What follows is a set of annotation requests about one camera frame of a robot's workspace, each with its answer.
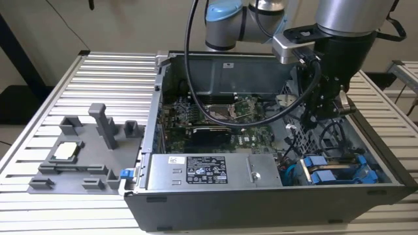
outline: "black cable cord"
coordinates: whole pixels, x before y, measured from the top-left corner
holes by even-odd
[[[324,141],[324,138],[325,138],[325,135],[326,135],[326,132],[329,131],[329,129],[333,127],[333,126],[338,126],[340,128],[340,133],[341,133],[341,138],[342,138],[342,141],[341,141],[341,146],[340,146],[340,149],[342,152],[345,152],[345,147],[348,146],[348,138],[346,138],[346,133],[345,133],[345,130],[344,130],[344,127],[341,125],[340,122],[332,122],[324,129],[321,135],[320,135],[320,148],[321,148],[321,151],[330,156],[330,153],[328,151],[328,149],[324,147],[322,145],[322,141]]]
[[[207,3],[205,5],[205,25],[207,25],[209,6],[210,6],[210,0],[207,0]]]
[[[213,122],[215,122],[218,125],[229,126],[229,127],[234,127],[234,128],[243,128],[243,127],[251,127],[251,126],[269,124],[269,123],[277,121],[278,119],[284,118],[302,104],[302,102],[310,96],[312,92],[317,88],[318,83],[321,81],[321,77],[322,77],[321,64],[316,60],[312,61],[312,63],[309,63],[309,65],[314,69],[313,82],[310,83],[306,91],[302,93],[302,95],[298,97],[298,99],[293,102],[293,104],[284,111],[281,111],[280,113],[277,113],[276,115],[273,115],[272,117],[269,117],[261,121],[255,121],[255,122],[250,122],[250,123],[235,123],[235,122],[218,120],[217,118],[214,118],[210,115],[210,113],[205,109],[205,106],[203,106],[203,104],[198,98],[197,92],[194,90],[193,82],[191,82],[190,59],[189,59],[190,49],[189,49],[189,47],[190,47],[191,27],[193,27],[193,21],[194,21],[194,17],[195,17],[198,3],[199,3],[199,0],[194,0],[190,15],[189,15],[187,29],[186,29],[186,40],[185,40],[185,68],[186,68],[186,78],[187,78],[187,84],[190,87],[191,97],[194,98],[197,106],[198,106],[201,112],[205,114],[206,118],[209,120],[211,120]]]
[[[8,143],[8,142],[0,141],[0,143],[4,143],[6,145],[12,146],[12,144],[11,144],[11,143]]]
[[[51,4],[50,0],[46,0],[46,2],[50,4],[50,6],[53,7],[53,9],[55,10],[57,14],[59,15],[61,19],[63,20],[67,28],[71,30],[71,32],[77,35],[77,37],[81,39],[82,43],[85,44],[85,46],[87,47],[87,49],[90,50],[90,47],[87,46],[86,42],[83,41],[83,39],[81,38],[79,34],[73,30],[73,28],[70,27],[67,21],[65,20],[65,17],[61,15],[59,11],[57,10],[57,8],[54,7],[54,5]]]
[[[416,105],[413,105],[412,108],[410,108],[410,110],[408,111],[408,114],[406,114],[408,117],[412,115],[412,113],[413,113],[413,111],[414,111],[414,108],[416,108]]]
[[[285,154],[284,154],[284,158],[288,156],[288,154],[290,153],[290,151],[294,149],[296,144],[297,144],[297,141],[298,141],[297,135],[294,135],[294,141],[293,141],[292,145],[289,146],[289,148],[288,148],[288,150],[286,150],[286,152],[285,152]]]
[[[259,17],[259,1],[261,0],[255,0],[255,22],[257,22],[257,25],[259,26],[259,28],[261,28],[261,31],[265,33],[265,35],[268,36],[268,37],[270,37],[270,38],[273,38],[273,34],[270,34],[269,32],[268,32],[268,30],[265,29],[265,27],[264,27],[264,25],[262,25],[262,22],[261,22],[261,17]]]
[[[402,88],[402,90],[401,90],[401,92],[400,92],[400,95],[398,95],[398,97],[397,97],[397,100],[394,101],[394,104],[398,103],[398,100],[400,100],[400,98],[401,98],[401,96],[402,96],[402,93],[404,93],[404,91],[405,91],[405,88],[406,88],[406,85],[404,86],[404,88]]]

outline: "white wall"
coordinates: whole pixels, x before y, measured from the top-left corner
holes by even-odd
[[[313,24],[320,0],[304,0],[297,26]],[[183,50],[185,26],[191,0],[51,0],[73,29],[91,50],[117,52],[157,52]],[[205,50],[203,5],[197,12],[191,49]],[[401,43],[378,40],[364,70],[385,71],[392,60],[418,60],[418,0],[402,0],[393,17],[409,33]],[[46,82],[54,85],[85,45],[66,27],[46,0],[0,0],[0,12],[28,53]],[[394,33],[386,23],[384,32]],[[238,51],[272,52],[269,45],[238,44]],[[0,51],[0,89],[22,84],[22,78]]]

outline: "power supply label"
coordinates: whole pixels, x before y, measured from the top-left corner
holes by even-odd
[[[225,157],[187,157],[189,184],[227,184]]]

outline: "circuit board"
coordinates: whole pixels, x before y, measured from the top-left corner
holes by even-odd
[[[165,105],[165,140],[166,153],[277,153],[274,134],[270,126],[257,126],[247,129],[233,130],[221,127],[206,119],[195,104],[181,97],[173,104]],[[257,97],[241,96],[233,104],[207,105],[210,114],[222,120],[251,122],[262,116],[262,105]],[[197,130],[209,129],[225,131],[231,134],[227,141],[214,146],[197,146],[194,144]],[[207,141],[219,141],[219,138],[207,137]]]

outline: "motherboard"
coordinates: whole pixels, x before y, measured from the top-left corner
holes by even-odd
[[[259,98],[235,96],[231,104],[210,104],[206,109],[221,120],[253,122],[265,117]],[[269,125],[234,129],[213,123],[187,97],[181,97],[165,110],[166,153],[277,154],[276,136]]]

